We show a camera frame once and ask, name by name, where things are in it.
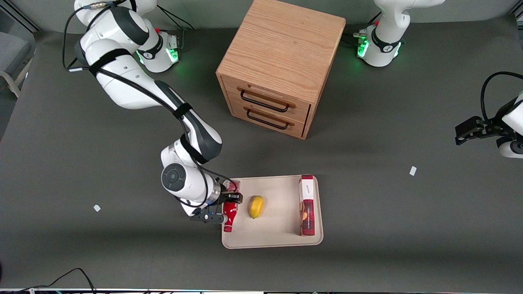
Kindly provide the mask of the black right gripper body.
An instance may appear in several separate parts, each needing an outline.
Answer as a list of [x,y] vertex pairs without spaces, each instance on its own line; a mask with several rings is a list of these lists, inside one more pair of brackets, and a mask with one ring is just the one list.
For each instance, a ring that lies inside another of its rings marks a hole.
[[223,203],[234,203],[234,183],[220,184],[220,189],[218,205]]

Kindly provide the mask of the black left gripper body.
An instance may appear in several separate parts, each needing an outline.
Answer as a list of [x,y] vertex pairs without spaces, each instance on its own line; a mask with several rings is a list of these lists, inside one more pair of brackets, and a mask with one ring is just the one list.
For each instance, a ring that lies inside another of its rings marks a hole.
[[469,134],[471,139],[486,139],[493,136],[508,137],[509,132],[500,125],[493,124],[490,120],[483,120],[479,116],[472,117],[473,131]]

